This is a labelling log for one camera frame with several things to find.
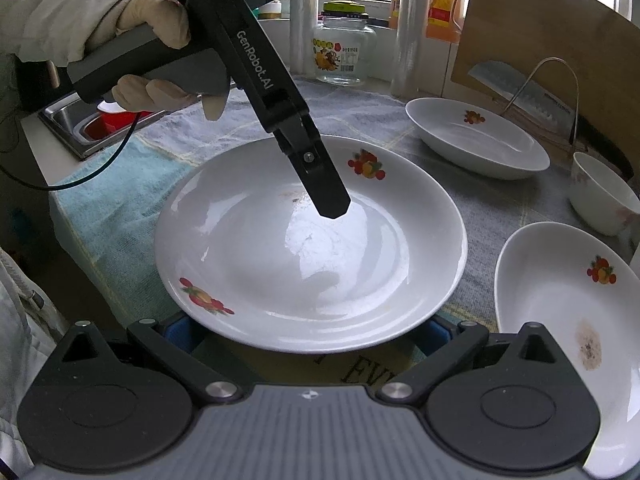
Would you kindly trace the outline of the left forearm white sleeve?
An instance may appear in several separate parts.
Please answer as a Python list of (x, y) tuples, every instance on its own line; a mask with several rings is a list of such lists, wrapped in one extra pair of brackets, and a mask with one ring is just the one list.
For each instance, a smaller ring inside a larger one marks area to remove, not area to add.
[(1, 52), (66, 66), (124, 29), (132, 0), (1, 0)]

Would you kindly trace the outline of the left gloved hand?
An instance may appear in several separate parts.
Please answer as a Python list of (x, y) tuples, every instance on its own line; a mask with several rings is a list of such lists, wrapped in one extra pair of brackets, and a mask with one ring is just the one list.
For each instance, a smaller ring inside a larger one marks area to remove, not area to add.
[(149, 79), (124, 72), (124, 58), (136, 47), (154, 40), (169, 49), (185, 48), (191, 39), (186, 10), (171, 0), (122, 0), (104, 16), (87, 41), (92, 67), (114, 62), (118, 81), (112, 89), (116, 103), (130, 112), (181, 110), (201, 101), (204, 115), (216, 120), (224, 111), (228, 90), (218, 96), (197, 96), (167, 80)]

